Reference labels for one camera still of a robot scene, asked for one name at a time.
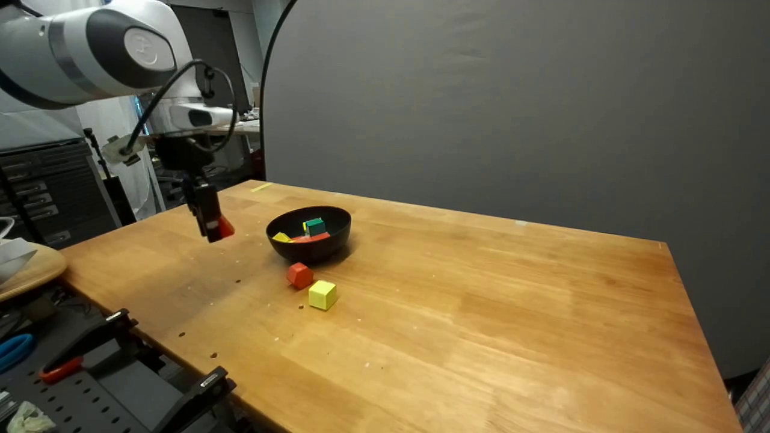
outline black bowl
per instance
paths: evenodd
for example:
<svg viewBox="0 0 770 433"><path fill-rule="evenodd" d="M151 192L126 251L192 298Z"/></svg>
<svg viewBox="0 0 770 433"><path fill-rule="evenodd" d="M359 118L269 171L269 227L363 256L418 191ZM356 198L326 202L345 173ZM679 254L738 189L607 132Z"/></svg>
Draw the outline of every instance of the black bowl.
<svg viewBox="0 0 770 433"><path fill-rule="evenodd" d="M279 244L271 236L283 232L290 238L304 236L304 222L323 219L330 238L310 244ZM269 245L290 263L323 263L338 256L351 234L351 215L340 208L304 208L271 219L265 230Z"/></svg>

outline wooden tabletop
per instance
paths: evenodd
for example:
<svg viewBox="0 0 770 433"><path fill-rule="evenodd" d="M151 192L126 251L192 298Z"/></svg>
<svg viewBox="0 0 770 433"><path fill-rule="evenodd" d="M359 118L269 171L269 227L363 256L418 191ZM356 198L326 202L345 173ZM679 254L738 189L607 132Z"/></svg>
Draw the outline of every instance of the wooden tabletop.
<svg viewBox="0 0 770 433"><path fill-rule="evenodd" d="M31 260L9 279L0 281L0 301L33 292L45 281L61 278L67 270L65 258L57 251L33 244Z"/></svg>
<svg viewBox="0 0 770 433"><path fill-rule="evenodd" d="M290 430L738 430L664 244L275 184L220 200L233 238L178 208L67 249L65 279ZM308 204L353 215L315 268L330 313L265 238Z"/></svg>

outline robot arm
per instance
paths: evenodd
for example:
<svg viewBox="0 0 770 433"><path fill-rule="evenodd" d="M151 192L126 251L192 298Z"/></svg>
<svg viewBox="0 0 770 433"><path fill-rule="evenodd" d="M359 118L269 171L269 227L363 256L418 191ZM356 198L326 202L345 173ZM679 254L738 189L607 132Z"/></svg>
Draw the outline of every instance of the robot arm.
<svg viewBox="0 0 770 433"><path fill-rule="evenodd" d="M158 0L16 18L0 28L0 58L0 89L39 108L142 95L192 60L174 9ZM203 103L194 71L188 71L151 120L158 135L180 135L228 118L231 108Z"/></svg>

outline yellow block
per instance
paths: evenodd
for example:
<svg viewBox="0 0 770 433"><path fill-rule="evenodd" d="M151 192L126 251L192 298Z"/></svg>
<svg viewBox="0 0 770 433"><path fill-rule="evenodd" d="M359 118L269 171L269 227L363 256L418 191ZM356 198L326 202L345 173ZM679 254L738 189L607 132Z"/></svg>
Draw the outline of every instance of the yellow block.
<svg viewBox="0 0 770 433"><path fill-rule="evenodd" d="M277 244L292 244L292 238L290 238L283 232L275 234L271 240L277 240Z"/></svg>
<svg viewBox="0 0 770 433"><path fill-rule="evenodd" d="M338 285L317 279L308 290L308 303L317 311L330 311L338 303Z"/></svg>

